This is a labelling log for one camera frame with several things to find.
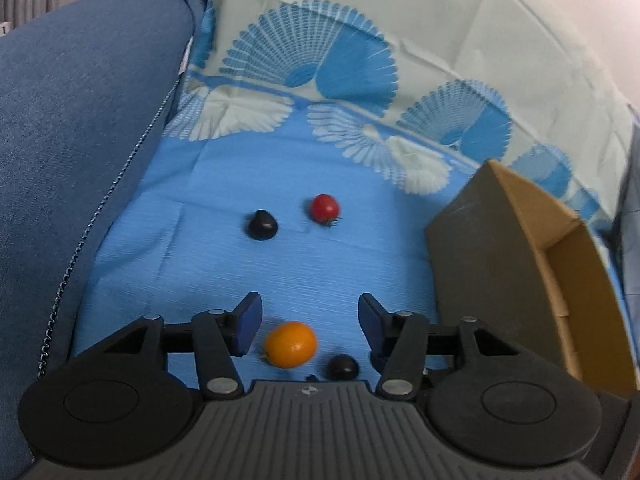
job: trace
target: brown cardboard box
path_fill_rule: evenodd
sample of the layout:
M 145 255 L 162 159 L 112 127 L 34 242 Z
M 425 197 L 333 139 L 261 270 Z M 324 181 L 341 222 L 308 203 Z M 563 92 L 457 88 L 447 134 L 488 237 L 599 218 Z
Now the brown cardboard box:
M 478 317 L 596 391 L 636 389 L 615 293 L 574 211 L 490 160 L 426 235 L 442 323 Z

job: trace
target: black olive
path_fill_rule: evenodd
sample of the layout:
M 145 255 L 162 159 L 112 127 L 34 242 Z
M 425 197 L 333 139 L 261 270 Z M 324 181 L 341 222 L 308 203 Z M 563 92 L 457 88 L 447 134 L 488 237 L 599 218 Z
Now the black olive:
M 326 371 L 332 381 L 353 381 L 360 373 L 360 367 L 350 355 L 338 354 L 329 359 Z
M 269 240 L 278 232 L 278 223 L 267 211 L 258 209 L 249 222 L 248 231 L 251 238 L 255 238 L 256 240 Z

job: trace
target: blue fan print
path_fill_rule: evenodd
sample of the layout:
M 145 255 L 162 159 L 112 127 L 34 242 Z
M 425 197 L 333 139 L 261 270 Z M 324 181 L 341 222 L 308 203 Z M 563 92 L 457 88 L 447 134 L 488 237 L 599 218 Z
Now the blue fan print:
M 552 144 L 536 144 L 520 155 L 510 168 L 556 198 L 566 194 L 572 179 L 569 157 Z
M 281 4 L 240 33 L 220 72 L 296 88 L 382 117 L 398 90 L 391 50 L 371 20 L 328 1 Z
M 593 189 L 584 189 L 583 187 L 565 203 L 576 211 L 585 222 L 591 220 L 600 209 L 598 194 Z
M 474 80 L 440 86 L 405 111 L 397 124 L 479 163 L 500 160 L 511 138 L 511 117 L 503 98 Z
M 204 102 L 204 97 L 197 92 L 184 92 L 180 96 L 178 113 L 162 134 L 167 137 L 183 137 L 191 133 L 200 118 Z
M 197 35 L 196 41 L 191 49 L 191 64 L 198 68 L 204 68 L 209 54 L 213 48 L 213 36 L 216 30 L 216 12 L 213 9 L 213 3 L 209 1 L 202 16 L 202 26 L 200 33 Z
M 401 136 L 383 139 L 375 124 L 338 105 L 312 104 L 307 120 L 318 140 L 334 143 L 407 193 L 436 193 L 449 183 L 450 167 L 440 153 Z

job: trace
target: orange fruit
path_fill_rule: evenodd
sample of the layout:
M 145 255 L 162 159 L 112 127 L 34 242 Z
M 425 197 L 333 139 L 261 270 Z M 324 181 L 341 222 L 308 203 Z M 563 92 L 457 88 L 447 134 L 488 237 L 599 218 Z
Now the orange fruit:
M 309 325 L 287 321 L 269 333 L 263 349 L 269 364 L 277 368 L 295 368 L 314 356 L 318 339 Z

